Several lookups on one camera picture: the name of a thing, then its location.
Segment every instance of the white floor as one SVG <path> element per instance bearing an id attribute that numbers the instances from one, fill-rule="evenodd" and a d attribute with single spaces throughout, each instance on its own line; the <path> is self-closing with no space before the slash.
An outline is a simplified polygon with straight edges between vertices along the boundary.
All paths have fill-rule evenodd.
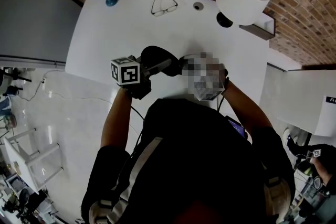
<path id="1" fill-rule="evenodd" d="M 47 71 L 38 69 L 27 74 L 33 82 L 25 83 L 20 95 L 31 98 Z M 275 130 L 282 135 L 286 124 L 278 121 L 276 116 L 276 96 L 281 74 L 282 71 L 267 67 L 260 106 Z M 41 149 L 50 143 L 59 143 L 61 154 L 53 156 L 52 161 L 59 162 L 64 171 L 47 184 L 47 189 L 54 206 L 59 210 L 58 215 L 69 223 L 75 223 L 75 219 L 80 218 L 80 205 L 99 150 L 102 127 L 116 92 L 108 85 L 65 72 L 50 72 L 45 77 L 46 83 L 41 84 L 30 102 L 20 97 L 12 98 L 12 110 L 18 123 L 14 133 L 37 128 L 33 137 L 20 142 L 27 150 L 34 151 L 36 147 Z M 142 124 L 136 113 L 132 112 L 131 117 L 137 123 L 130 128 L 129 152 L 135 145 Z"/>

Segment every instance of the gray wall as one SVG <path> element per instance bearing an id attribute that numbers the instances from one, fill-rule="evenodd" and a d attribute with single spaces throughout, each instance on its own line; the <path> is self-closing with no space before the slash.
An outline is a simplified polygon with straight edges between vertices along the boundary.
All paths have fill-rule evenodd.
<path id="1" fill-rule="evenodd" d="M 80 11 L 72 0 L 0 0 L 0 55 L 65 62 Z"/>

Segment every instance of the black lamp base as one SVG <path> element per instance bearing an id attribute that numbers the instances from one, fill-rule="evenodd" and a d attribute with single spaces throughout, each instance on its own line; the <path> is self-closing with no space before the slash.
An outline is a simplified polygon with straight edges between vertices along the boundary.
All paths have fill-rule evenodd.
<path id="1" fill-rule="evenodd" d="M 220 26 L 223 26 L 225 28 L 231 27 L 233 24 L 233 22 L 226 18 L 225 15 L 221 12 L 217 14 L 217 22 Z"/>

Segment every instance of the eyeglasses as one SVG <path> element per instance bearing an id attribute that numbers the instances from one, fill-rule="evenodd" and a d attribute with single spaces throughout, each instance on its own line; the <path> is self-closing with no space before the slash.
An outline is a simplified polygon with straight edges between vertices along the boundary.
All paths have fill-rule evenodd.
<path id="1" fill-rule="evenodd" d="M 174 6 L 169 7 L 169 8 L 167 8 L 167 9 L 164 9 L 164 10 L 159 10 L 159 11 L 157 11 L 157 12 L 153 12 L 153 7 L 154 7 L 154 3 L 155 3 L 155 1 L 156 1 L 156 0 L 153 1 L 153 4 L 152 4 L 152 10 L 151 10 L 151 14 L 154 15 L 155 17 L 159 17 L 159 16 L 165 14 L 166 12 L 173 12 L 174 10 L 177 9 L 177 6 L 178 6 L 177 2 L 176 2 L 175 0 L 172 0 L 172 1 L 174 1 L 174 3 L 175 3 Z"/>

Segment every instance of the chair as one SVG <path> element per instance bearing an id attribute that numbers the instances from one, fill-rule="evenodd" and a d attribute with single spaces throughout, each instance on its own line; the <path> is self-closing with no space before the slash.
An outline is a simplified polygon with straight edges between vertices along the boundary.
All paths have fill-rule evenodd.
<path id="1" fill-rule="evenodd" d="M 52 175 L 46 178 L 42 183 L 37 180 L 36 176 L 33 173 L 32 166 L 38 161 L 42 160 L 44 157 L 48 156 L 50 153 L 59 149 L 59 144 L 50 145 L 42 152 L 36 151 L 29 155 L 24 151 L 22 147 L 19 146 L 18 143 L 16 143 L 18 146 L 18 150 L 11 143 L 13 140 L 16 141 L 16 139 L 28 134 L 32 134 L 35 131 L 36 128 L 33 128 L 29 131 L 20 133 L 11 138 L 5 137 L 4 144 L 8 153 L 8 157 L 12 163 L 12 167 L 15 169 L 16 173 L 35 193 L 38 194 L 39 190 L 42 189 L 52 178 L 59 174 L 63 170 L 63 168 L 58 167 L 58 169 Z"/>

